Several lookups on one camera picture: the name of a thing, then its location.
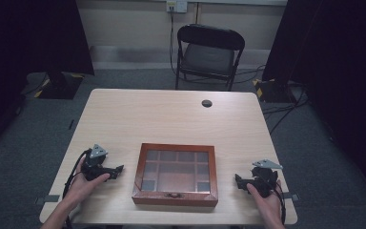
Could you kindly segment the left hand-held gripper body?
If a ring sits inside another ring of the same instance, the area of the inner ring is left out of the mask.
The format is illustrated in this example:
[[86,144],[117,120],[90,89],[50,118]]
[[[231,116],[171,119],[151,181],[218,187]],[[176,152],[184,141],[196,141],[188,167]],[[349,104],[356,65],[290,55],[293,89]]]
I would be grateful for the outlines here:
[[88,150],[81,167],[81,172],[86,180],[92,181],[103,174],[112,173],[110,168],[104,168],[102,166],[107,153],[108,152],[98,144],[94,144],[93,147]]

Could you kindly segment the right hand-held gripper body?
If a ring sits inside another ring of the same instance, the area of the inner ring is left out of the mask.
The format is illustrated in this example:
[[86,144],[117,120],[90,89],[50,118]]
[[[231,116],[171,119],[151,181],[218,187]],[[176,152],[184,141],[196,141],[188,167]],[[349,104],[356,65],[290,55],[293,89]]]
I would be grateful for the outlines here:
[[283,166],[269,159],[256,161],[253,166],[251,172],[254,177],[254,187],[263,198],[266,198],[275,190],[278,179],[277,170],[282,170]]

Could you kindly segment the wooden box with glass lid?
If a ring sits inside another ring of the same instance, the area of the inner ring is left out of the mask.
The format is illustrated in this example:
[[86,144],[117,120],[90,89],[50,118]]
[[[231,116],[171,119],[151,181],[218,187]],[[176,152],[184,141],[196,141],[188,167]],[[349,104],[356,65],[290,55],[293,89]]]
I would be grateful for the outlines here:
[[143,143],[132,200],[146,205],[215,207],[214,146]]

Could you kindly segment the person's left hand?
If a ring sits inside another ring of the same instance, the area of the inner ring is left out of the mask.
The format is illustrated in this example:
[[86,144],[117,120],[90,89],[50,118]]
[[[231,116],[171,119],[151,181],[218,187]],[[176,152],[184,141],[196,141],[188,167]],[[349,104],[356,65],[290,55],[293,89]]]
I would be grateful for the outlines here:
[[105,182],[110,177],[109,174],[103,174],[91,181],[86,180],[81,172],[84,159],[85,158],[82,157],[81,161],[78,163],[71,182],[71,187],[62,199],[69,210],[73,210],[79,203],[86,199],[98,185]]

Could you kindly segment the person's right hand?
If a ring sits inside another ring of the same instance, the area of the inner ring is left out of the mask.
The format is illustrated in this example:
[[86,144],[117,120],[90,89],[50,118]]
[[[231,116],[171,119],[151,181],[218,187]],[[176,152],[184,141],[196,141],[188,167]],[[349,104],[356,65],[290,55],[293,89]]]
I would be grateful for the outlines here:
[[281,202],[279,197],[282,191],[280,190],[280,186],[281,182],[278,180],[275,188],[276,193],[270,194],[267,198],[263,198],[252,184],[247,184],[248,191],[254,198],[258,212],[263,219],[263,223],[265,221],[280,221],[282,223]]

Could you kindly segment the black stand base yellow striped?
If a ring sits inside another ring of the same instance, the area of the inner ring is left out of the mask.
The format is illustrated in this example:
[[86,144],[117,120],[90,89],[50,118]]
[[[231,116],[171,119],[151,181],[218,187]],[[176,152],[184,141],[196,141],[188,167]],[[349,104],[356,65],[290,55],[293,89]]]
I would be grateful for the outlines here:
[[256,95],[260,101],[266,103],[295,103],[296,99],[287,84],[280,84],[274,79],[253,81]]

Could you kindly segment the black folding chair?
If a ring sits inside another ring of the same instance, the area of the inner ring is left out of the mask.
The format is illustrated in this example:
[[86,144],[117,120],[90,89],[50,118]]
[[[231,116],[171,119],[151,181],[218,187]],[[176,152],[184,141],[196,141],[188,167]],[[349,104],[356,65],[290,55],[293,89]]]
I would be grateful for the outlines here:
[[245,40],[237,31],[189,24],[177,32],[178,55],[175,88],[180,75],[197,75],[226,82],[232,89]]

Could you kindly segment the dark curtain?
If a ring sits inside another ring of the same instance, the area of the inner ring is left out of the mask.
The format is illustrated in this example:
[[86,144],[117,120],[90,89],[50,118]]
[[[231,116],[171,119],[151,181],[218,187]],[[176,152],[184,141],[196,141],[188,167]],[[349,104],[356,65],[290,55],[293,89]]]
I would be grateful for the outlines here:
[[0,0],[0,134],[30,73],[94,74],[76,0]]
[[287,0],[263,78],[305,84],[366,177],[366,0]]

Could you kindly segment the white wall socket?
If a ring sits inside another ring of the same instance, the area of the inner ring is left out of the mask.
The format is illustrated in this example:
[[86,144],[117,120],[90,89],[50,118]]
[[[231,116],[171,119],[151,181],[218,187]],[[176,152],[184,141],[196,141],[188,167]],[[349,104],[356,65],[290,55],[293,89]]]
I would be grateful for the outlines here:
[[188,11],[188,2],[186,0],[167,0],[166,11],[186,13]]

